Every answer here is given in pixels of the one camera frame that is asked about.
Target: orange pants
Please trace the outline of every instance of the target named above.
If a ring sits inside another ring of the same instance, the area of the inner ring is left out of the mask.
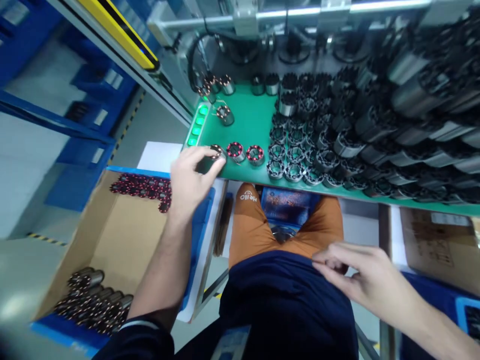
[[[255,187],[243,183],[236,194],[228,267],[252,256],[283,250],[311,258],[333,242],[344,240],[342,210],[336,197],[325,196],[295,237],[280,244],[270,230]]]

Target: green workbench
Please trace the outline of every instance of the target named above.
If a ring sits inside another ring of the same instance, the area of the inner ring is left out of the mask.
[[[258,167],[252,166],[247,159],[240,164],[230,160],[227,161],[219,175],[224,179],[435,212],[480,216],[480,205],[445,205],[433,202],[420,203],[413,200],[396,200],[389,197],[372,198],[366,196],[360,190],[350,191],[343,187],[327,188],[322,184],[309,186],[303,181],[293,183],[284,178],[280,180],[270,179],[267,174],[268,147],[270,145],[272,116],[276,112],[276,99],[276,96],[268,96],[267,94],[254,96],[250,92],[249,86],[237,85],[233,95],[227,96],[219,93],[217,101],[212,106],[202,100],[197,108],[189,136],[184,145],[210,146],[218,144],[226,149],[230,143],[239,142],[243,145],[244,151],[247,151],[247,148],[251,145],[259,145],[264,150],[265,162]],[[216,116],[216,109],[225,104],[230,107],[235,117],[235,122],[230,126],[223,126]]]

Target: white paper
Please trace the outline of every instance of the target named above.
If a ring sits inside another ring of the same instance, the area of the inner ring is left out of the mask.
[[[105,120],[105,117],[108,115],[108,111],[105,109],[100,110],[100,113],[97,115],[95,121],[93,122],[95,125],[102,125]]]
[[[469,218],[461,215],[452,215],[442,212],[432,212],[431,222],[434,224],[470,226]]]

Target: hand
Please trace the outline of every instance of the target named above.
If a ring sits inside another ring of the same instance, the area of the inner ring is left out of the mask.
[[[205,174],[195,171],[197,164],[208,156],[217,155],[209,146],[192,146],[184,149],[171,164],[171,206],[173,216],[192,216],[205,199],[215,178],[225,165],[225,159],[216,160]]]
[[[429,308],[378,247],[332,243],[312,260],[313,267],[349,299],[403,332],[414,324],[412,319],[420,319]],[[358,272],[343,276],[334,270],[339,262]]]

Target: green indicator light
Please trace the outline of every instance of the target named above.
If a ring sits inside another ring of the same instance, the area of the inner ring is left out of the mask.
[[[202,106],[198,112],[202,115],[207,115],[207,113],[209,112],[209,108],[208,106]]]

